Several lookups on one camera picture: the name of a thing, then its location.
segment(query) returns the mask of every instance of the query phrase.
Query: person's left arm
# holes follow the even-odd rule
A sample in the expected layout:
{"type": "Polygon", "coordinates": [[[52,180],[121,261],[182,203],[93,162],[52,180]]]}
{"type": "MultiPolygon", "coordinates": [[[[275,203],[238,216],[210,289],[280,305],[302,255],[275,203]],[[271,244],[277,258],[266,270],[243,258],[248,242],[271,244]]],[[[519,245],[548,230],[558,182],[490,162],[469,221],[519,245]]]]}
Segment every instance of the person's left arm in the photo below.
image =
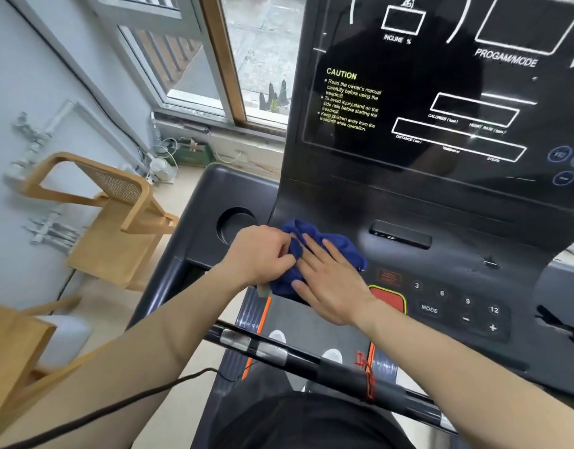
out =
{"type": "MultiPolygon", "coordinates": [[[[241,230],[221,263],[37,402],[0,437],[0,447],[178,378],[238,292],[274,280],[295,264],[286,254],[290,241],[288,234],[267,226],[241,230]]],[[[166,394],[136,402],[41,447],[131,447],[166,394]]]]}

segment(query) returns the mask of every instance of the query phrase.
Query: black pants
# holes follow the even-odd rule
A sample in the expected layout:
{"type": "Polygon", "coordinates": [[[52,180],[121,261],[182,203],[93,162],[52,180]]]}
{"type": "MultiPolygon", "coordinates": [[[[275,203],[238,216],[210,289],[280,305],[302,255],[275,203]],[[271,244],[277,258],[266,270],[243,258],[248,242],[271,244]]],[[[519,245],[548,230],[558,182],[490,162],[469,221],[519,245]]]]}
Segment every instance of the black pants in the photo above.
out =
{"type": "MultiPolygon", "coordinates": [[[[253,361],[247,373],[247,377],[242,381],[238,381],[235,386],[233,386],[233,389],[231,389],[231,392],[221,400],[221,404],[210,427],[209,441],[213,441],[224,427],[229,425],[237,416],[243,414],[254,403],[292,391],[291,383],[283,370],[262,362],[253,361]]],[[[356,403],[364,407],[373,408],[403,433],[399,422],[396,421],[393,414],[389,411],[373,407],[346,394],[311,381],[306,384],[305,393],[324,394],[347,400],[348,402],[356,403]]]]}

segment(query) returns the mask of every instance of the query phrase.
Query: forearm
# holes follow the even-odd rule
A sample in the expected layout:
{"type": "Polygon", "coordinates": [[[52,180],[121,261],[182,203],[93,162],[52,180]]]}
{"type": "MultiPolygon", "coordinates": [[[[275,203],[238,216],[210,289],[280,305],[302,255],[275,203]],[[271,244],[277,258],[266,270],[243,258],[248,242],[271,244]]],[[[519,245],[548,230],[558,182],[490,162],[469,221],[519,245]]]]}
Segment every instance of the forearm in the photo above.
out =
{"type": "Polygon", "coordinates": [[[474,350],[380,301],[363,307],[355,323],[472,441],[574,448],[574,410],[474,350]]]}
{"type": "MultiPolygon", "coordinates": [[[[240,289],[212,269],[46,395],[3,434],[0,446],[176,379],[240,289]]],[[[129,447],[165,397],[144,399],[45,447],[129,447]]]]}

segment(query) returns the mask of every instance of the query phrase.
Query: treadmill handlebar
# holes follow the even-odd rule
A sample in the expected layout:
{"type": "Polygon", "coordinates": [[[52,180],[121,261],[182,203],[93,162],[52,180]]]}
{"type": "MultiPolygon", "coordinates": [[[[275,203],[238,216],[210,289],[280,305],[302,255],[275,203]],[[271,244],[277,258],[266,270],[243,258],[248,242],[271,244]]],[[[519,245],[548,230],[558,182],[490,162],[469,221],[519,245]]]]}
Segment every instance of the treadmill handlebar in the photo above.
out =
{"type": "Polygon", "coordinates": [[[360,368],[312,355],[222,320],[212,325],[204,339],[365,403],[410,417],[444,432],[457,434],[432,400],[402,386],[377,379],[373,400],[370,401],[366,373],[360,368]]]}

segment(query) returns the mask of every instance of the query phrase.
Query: black display screen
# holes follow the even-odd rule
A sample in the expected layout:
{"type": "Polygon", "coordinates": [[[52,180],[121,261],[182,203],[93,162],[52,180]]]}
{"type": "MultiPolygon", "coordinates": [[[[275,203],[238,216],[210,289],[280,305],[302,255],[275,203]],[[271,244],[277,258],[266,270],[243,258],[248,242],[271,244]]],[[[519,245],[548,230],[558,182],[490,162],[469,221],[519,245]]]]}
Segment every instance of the black display screen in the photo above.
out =
{"type": "Polygon", "coordinates": [[[321,3],[304,142],[574,210],[574,0],[321,3]]]}

